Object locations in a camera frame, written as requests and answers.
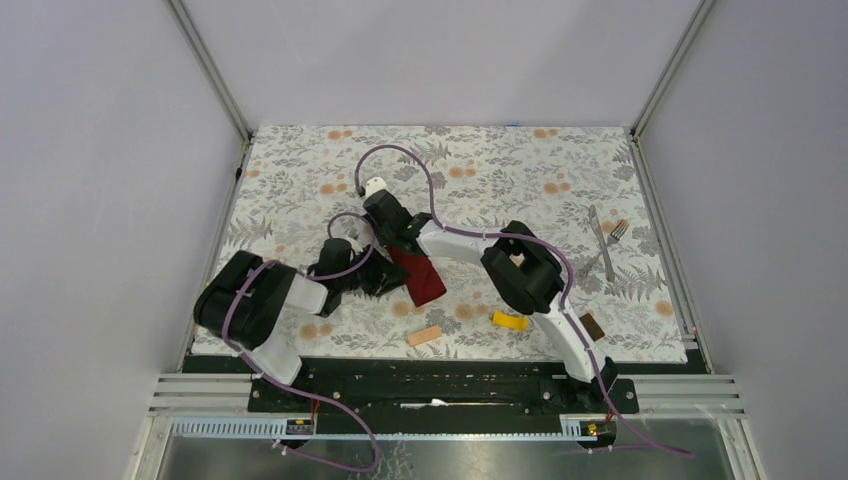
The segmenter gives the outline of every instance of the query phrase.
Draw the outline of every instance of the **white wall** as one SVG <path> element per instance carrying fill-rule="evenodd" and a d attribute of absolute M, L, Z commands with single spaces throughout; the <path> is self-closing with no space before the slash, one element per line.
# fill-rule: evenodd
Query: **white wall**
<path fill-rule="evenodd" d="M 247 120 L 631 125 L 698 0 L 188 0 Z"/>
<path fill-rule="evenodd" d="M 239 141 L 162 1 L 0 3 L 0 65 L 0 478 L 119 478 Z"/>
<path fill-rule="evenodd" d="M 724 1 L 644 139 L 770 478 L 848 467 L 848 3 Z"/>

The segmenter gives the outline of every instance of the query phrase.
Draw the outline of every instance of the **yellow object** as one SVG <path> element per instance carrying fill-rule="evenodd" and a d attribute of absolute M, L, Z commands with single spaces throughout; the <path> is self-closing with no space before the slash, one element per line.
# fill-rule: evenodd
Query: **yellow object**
<path fill-rule="evenodd" d="M 513 317 L 512 315 L 507 315 L 500 310 L 495 310 L 495 316 L 492 317 L 492 323 L 501 327 L 520 330 L 523 332 L 524 330 L 527 330 L 527 324 L 529 322 L 527 317 Z"/>

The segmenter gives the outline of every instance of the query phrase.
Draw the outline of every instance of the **floral tablecloth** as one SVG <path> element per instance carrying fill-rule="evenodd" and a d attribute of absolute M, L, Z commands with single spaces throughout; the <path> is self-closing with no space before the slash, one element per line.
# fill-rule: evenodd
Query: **floral tablecloth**
<path fill-rule="evenodd" d="M 236 250 L 300 269 L 318 258 L 329 218 L 362 212 L 353 169 L 369 148 L 393 143 L 416 152 L 433 172 L 436 209 L 443 220 L 501 227 L 510 220 L 559 245 L 575 270 L 598 251 L 588 222 L 595 204 L 609 233 L 619 219 L 631 228 L 610 249 L 618 273 L 604 279 L 603 262 L 578 282 L 570 299 L 606 332 L 601 353 L 625 362 L 684 362 L 678 322 L 660 264 L 659 248 L 622 128 L 302 127 L 266 126 L 257 133 L 218 260 Z M 400 152 L 375 153 L 362 180 L 382 176 L 411 212 L 428 211 L 426 181 Z M 355 219 L 337 235 L 357 236 Z M 379 299 L 347 294 L 329 318 L 286 311 L 283 322 L 301 355 L 379 358 L 552 360 L 545 335 L 492 324 L 509 311 L 479 266 L 434 262 L 448 293 L 415 308 L 405 288 Z M 432 325 L 443 336 L 410 347 L 406 337 Z M 193 354 L 230 354 L 198 328 Z"/>

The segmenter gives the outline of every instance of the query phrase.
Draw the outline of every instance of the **silver knife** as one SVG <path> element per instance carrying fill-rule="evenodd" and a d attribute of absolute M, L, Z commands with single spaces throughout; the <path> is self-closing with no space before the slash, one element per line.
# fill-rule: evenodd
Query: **silver knife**
<path fill-rule="evenodd" d="M 595 236 L 598 237 L 598 242 L 601 244 L 601 253 L 604 255 L 604 270 L 606 270 L 607 281 L 614 282 L 615 271 L 612 269 L 612 259 L 609 258 L 607 242 L 604 240 L 604 231 L 601 230 L 601 221 L 598 220 L 598 210 L 595 209 L 594 205 L 589 207 L 589 225 L 592 227 L 592 231 L 595 232 Z"/>

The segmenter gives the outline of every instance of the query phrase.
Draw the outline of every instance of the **leaf pattern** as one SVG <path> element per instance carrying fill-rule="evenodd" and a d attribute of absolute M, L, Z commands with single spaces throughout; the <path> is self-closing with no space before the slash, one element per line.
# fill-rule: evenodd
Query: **leaf pattern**
<path fill-rule="evenodd" d="M 619 273 L 604 279 L 599 262 L 570 295 L 579 314 L 592 312 L 606 332 L 597 346 L 617 361 L 682 362 L 685 351 L 636 171 L 622 128 L 266 126 L 259 129 L 244 171 L 218 269 L 238 249 L 296 268 L 314 263 L 329 218 L 362 211 L 353 170 L 359 156 L 392 143 L 419 154 L 431 171 L 436 208 L 446 221 L 495 228 L 527 224 L 579 269 L 598 251 L 588 223 L 594 204 L 609 229 L 633 225 L 610 249 Z M 383 150 L 362 166 L 362 181 L 382 176 L 412 213 L 429 211 L 425 177 L 399 152 Z M 367 242 L 354 219 L 336 235 Z M 448 293 L 415 308 L 405 289 L 380 298 L 344 295 L 326 319 L 284 309 L 286 334 L 302 355 L 378 358 L 555 360 L 532 322 L 519 332 L 492 324 L 510 313 L 479 266 L 433 259 Z M 411 348 L 409 334 L 438 325 L 442 337 Z M 198 328 L 195 354 L 231 352 Z"/>

